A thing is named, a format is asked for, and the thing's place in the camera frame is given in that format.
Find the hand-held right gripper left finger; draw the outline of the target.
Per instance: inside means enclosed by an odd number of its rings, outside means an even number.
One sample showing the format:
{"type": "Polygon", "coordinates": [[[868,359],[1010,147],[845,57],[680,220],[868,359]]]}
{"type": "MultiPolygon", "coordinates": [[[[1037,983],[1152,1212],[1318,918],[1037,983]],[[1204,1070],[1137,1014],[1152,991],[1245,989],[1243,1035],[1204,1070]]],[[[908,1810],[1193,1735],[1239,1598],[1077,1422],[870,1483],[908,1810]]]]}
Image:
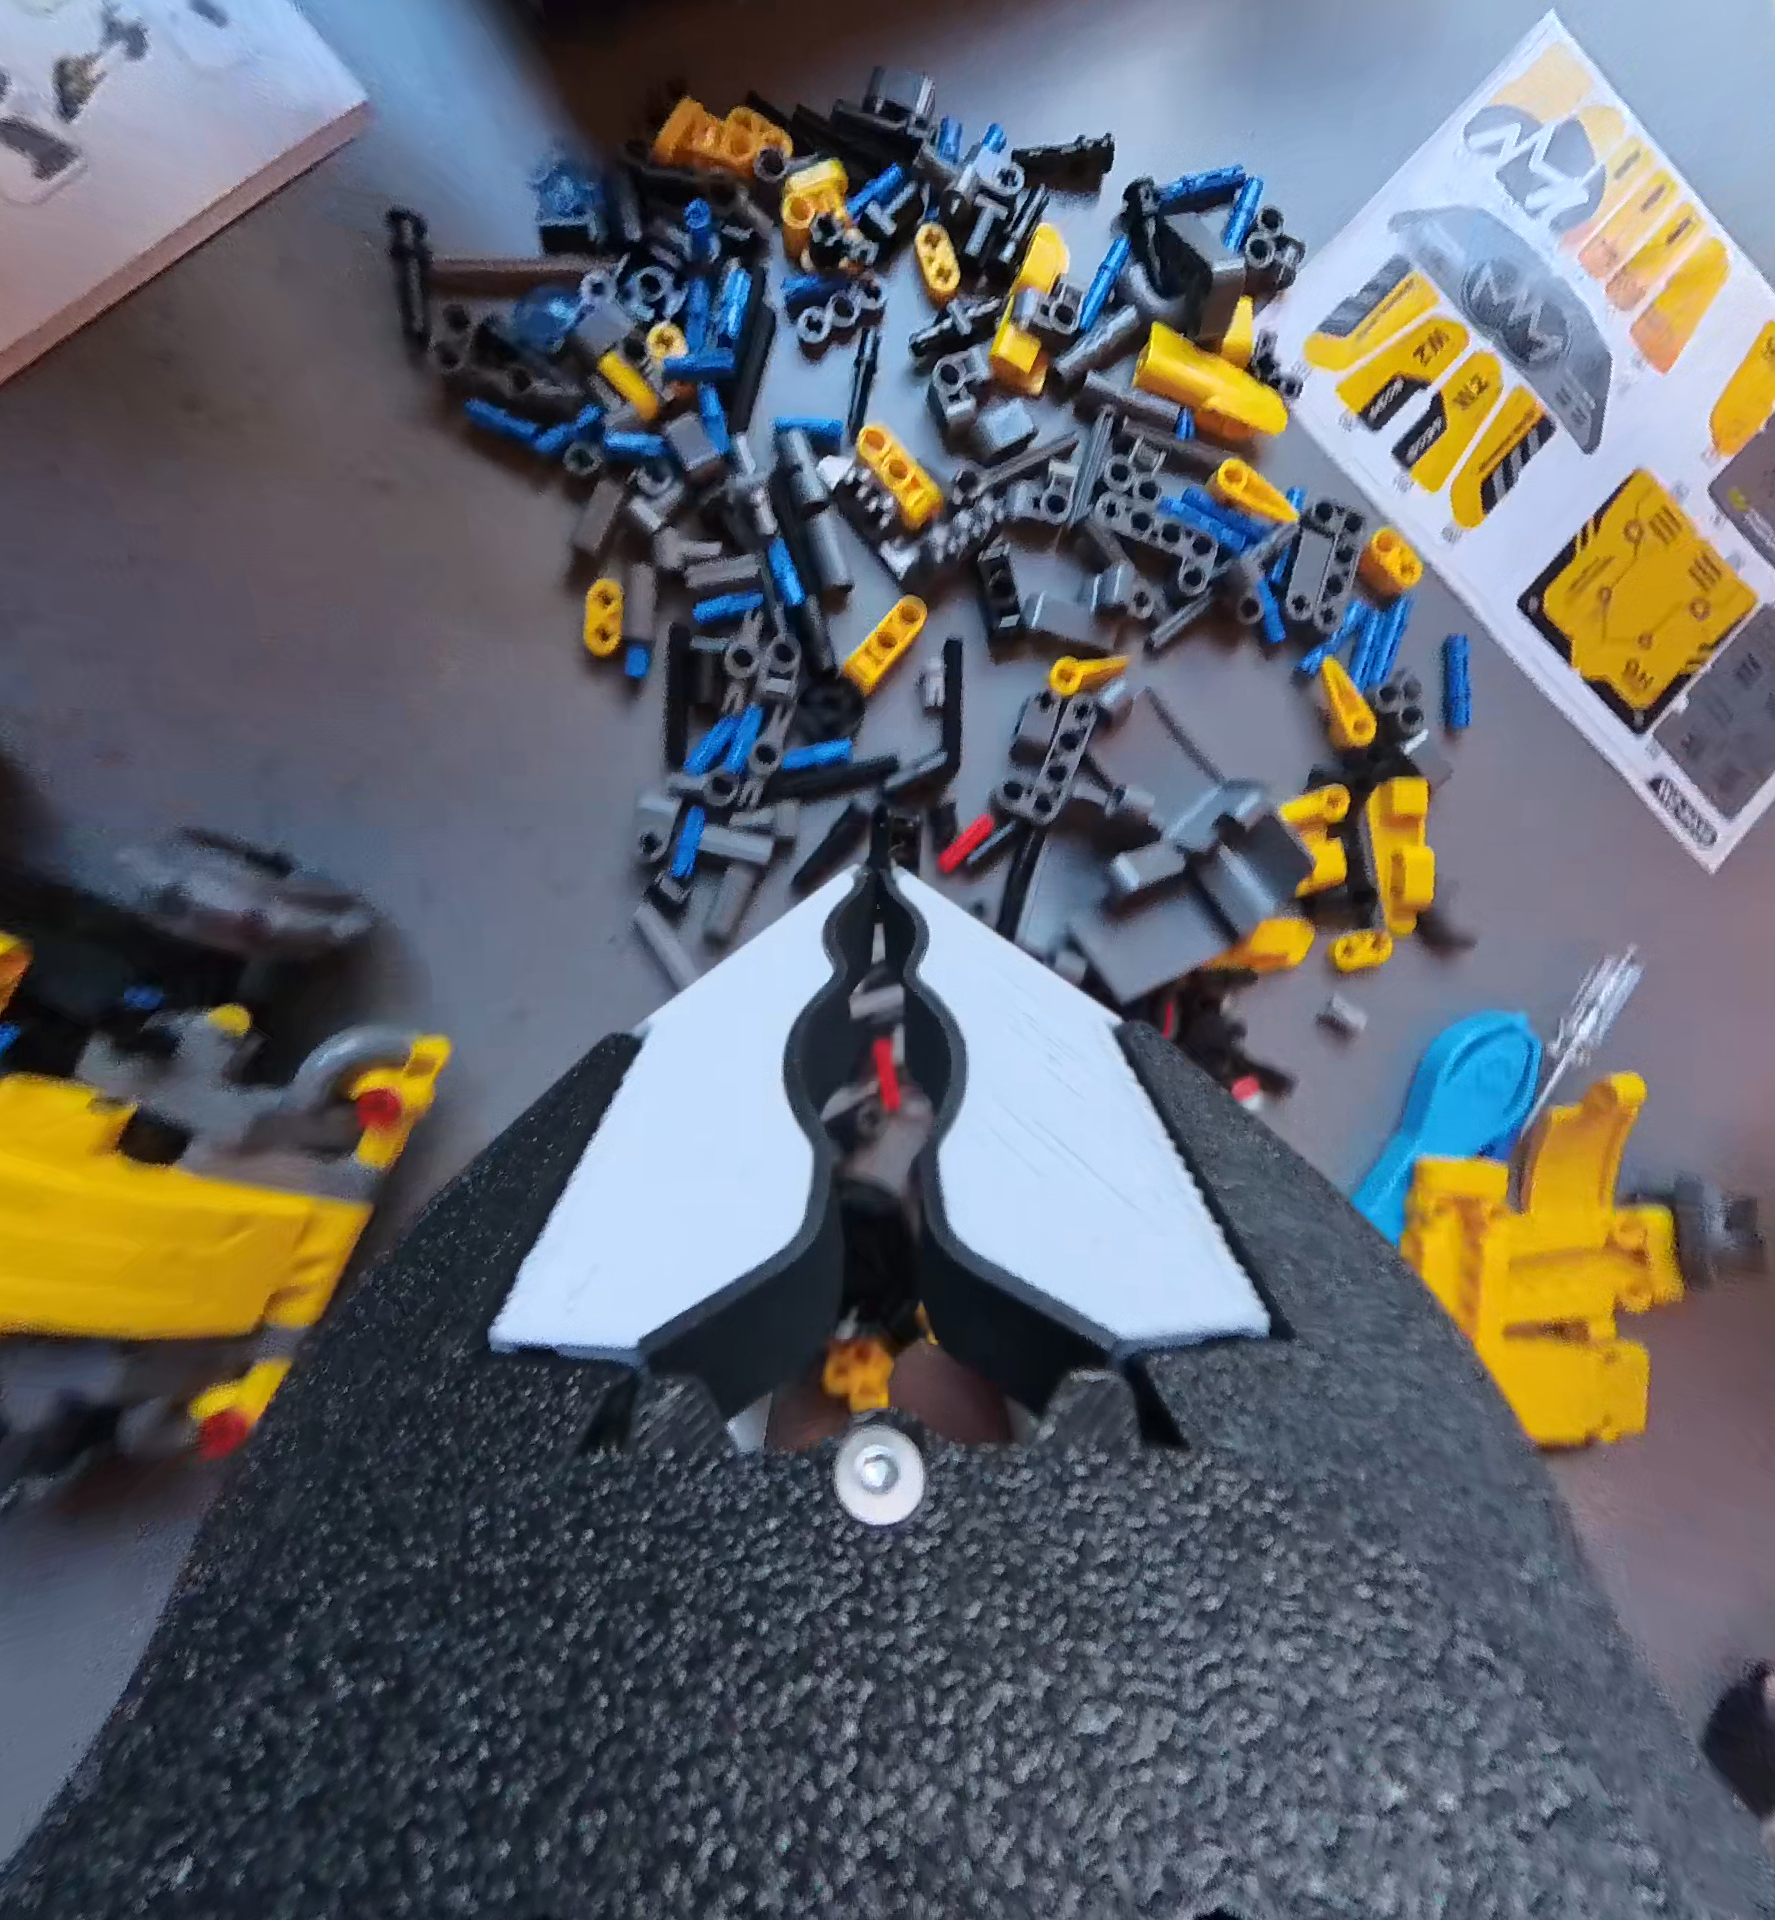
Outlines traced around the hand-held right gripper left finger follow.
{"type": "Polygon", "coordinates": [[[841,1310],[835,1139],[874,874],[826,880],[636,1031],[490,1347],[647,1372],[801,1372],[841,1310]]]}

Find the yellow beam frame assembly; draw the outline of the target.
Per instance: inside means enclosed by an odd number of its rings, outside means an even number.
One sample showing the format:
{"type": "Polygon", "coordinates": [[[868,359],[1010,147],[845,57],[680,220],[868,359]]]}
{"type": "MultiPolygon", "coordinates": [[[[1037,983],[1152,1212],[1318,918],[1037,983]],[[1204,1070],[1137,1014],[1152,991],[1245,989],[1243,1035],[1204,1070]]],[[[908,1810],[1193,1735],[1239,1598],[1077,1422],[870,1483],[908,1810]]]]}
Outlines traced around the yellow beam frame assembly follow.
{"type": "Polygon", "coordinates": [[[1406,1264],[1540,1449],[1646,1429],[1648,1351],[1623,1316],[1767,1270],[1756,1197],[1690,1174],[1619,1193],[1646,1097],[1642,1074],[1606,1074],[1538,1116],[1515,1162],[1421,1154],[1406,1187],[1406,1264]]]}

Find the clear plastic piece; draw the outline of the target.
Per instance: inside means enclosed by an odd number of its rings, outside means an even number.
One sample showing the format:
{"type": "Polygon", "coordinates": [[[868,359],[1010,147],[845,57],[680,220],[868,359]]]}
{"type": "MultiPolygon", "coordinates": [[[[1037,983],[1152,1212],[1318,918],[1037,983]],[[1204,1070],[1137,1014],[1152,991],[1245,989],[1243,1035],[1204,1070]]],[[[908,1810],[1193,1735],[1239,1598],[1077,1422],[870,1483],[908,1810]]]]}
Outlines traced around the clear plastic piece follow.
{"type": "Polygon", "coordinates": [[[1548,1087],[1571,1070],[1585,1068],[1598,1055],[1640,981],[1640,947],[1623,947],[1594,964],[1546,1041],[1548,1087]]]}

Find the instruction booklet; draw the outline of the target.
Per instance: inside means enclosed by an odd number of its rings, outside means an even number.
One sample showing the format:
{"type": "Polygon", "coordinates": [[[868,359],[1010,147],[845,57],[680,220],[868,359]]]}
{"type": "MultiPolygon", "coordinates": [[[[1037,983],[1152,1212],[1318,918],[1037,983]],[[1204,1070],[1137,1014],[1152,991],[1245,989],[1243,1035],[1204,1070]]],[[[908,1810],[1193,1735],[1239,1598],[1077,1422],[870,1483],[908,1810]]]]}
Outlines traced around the instruction booklet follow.
{"type": "Polygon", "coordinates": [[[292,3],[0,1],[0,386],[367,109],[292,3]]]}

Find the yellow brick vehicle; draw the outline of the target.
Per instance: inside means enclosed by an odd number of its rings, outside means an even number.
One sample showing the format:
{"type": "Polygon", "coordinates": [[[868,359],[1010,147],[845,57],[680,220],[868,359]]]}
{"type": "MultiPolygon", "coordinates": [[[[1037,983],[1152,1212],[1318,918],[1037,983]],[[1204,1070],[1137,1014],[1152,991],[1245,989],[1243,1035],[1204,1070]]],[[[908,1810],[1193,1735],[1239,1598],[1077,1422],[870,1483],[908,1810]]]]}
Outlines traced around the yellow brick vehicle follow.
{"type": "Polygon", "coordinates": [[[353,1022],[269,1066],[374,924],[215,832],[130,851],[115,897],[0,851],[0,1512],[267,1412],[451,1051],[353,1022]]]}

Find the pile of building brick parts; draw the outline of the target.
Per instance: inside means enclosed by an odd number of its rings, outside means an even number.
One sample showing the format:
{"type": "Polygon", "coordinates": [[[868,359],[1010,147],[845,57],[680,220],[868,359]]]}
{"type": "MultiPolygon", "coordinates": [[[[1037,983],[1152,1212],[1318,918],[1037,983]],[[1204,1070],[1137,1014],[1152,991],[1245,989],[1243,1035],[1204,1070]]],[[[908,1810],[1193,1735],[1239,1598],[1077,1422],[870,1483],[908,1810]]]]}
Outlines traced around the pile of building brick parts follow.
{"type": "Polygon", "coordinates": [[[632,926],[672,989],[880,824],[1266,1101],[1239,989],[1475,949],[1431,843],[1469,639],[1427,711],[1414,551],[1256,468],[1304,395],[1266,182],[1125,180],[1083,276],[1056,213],[1112,169],[1110,132],[970,138],[874,69],[826,111],[670,94],[541,169],[528,255],[405,205],[384,247],[455,422],[559,484],[588,655],[661,680],[632,926]]]}

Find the grey desk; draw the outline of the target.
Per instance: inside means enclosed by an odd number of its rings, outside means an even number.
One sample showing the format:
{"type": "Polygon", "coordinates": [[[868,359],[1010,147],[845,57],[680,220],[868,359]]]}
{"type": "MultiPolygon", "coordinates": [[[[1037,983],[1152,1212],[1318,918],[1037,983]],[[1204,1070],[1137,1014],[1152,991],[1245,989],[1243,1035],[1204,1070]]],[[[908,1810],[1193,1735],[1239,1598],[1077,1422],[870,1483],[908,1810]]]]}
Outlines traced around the grey desk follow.
{"type": "MultiPolygon", "coordinates": [[[[0,747],[54,855],[100,874],[150,828],[297,851],[386,920],[361,1005],[455,1043],[388,1231],[662,976],[626,926],[643,720],[572,666],[559,514],[434,420],[376,253],[386,203],[438,238],[528,228],[568,124],[609,132],[659,84],[828,99],[874,63],[1020,138],[1112,130],[1187,169],[1196,134],[1283,188],[1321,243],[1546,3],[908,3],[603,13],[545,69],[484,3],[319,3],[374,122],[351,147],[0,390],[0,747]]],[[[1775,803],[1702,874],[1508,659],[1439,828],[1479,945],[1406,947],[1366,1031],[1316,1022],[1316,966],[1237,997],[1298,1078],[1269,1108],[1354,1178],[1452,1016],[1552,1016],[1606,949],[1644,980],[1598,1062],[1636,1068],[1629,1162],[1759,1193],[1775,1229],[1775,803]]],[[[1775,1656],[1775,1276],[1652,1324],[1652,1427],[1560,1454],[1600,1581],[1679,1712],[1775,1656]]]]}

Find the yellow sticker sheet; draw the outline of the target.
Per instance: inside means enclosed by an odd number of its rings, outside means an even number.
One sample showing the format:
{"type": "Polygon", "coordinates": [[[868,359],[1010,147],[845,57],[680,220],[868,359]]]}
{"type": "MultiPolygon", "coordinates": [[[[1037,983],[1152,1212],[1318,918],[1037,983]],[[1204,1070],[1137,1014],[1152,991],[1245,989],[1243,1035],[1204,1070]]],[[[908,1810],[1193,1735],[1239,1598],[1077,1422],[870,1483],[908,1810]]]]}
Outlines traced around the yellow sticker sheet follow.
{"type": "Polygon", "coordinates": [[[1775,288],[1554,11],[1300,268],[1300,426],[1707,874],[1775,801],[1775,288]]]}

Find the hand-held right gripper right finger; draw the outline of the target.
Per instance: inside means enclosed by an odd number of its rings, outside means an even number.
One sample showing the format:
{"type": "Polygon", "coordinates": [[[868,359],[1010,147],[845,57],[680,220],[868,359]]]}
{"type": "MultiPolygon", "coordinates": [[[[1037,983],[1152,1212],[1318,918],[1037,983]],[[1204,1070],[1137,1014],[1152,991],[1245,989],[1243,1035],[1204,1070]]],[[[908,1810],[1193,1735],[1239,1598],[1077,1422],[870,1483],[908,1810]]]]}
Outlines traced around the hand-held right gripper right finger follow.
{"type": "Polygon", "coordinates": [[[1045,1410],[1072,1372],[1268,1339],[1269,1304],[1122,1020],[903,868],[887,955],[931,1110],[920,1297],[947,1352],[1045,1410]]]}

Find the blue brick separator tool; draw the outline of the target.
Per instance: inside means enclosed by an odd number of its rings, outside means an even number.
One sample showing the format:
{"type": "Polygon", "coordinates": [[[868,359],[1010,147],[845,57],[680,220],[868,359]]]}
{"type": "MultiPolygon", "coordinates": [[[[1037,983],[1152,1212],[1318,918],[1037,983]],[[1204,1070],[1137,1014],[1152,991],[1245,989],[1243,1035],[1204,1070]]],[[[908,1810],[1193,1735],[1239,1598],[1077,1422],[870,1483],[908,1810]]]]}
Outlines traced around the blue brick separator tool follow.
{"type": "Polygon", "coordinates": [[[1354,1208],[1400,1243],[1408,1191],[1429,1158],[1498,1158],[1540,1087],[1544,1043],[1523,1012],[1477,1012],[1423,1051],[1387,1143],[1354,1187],[1354,1208]]]}

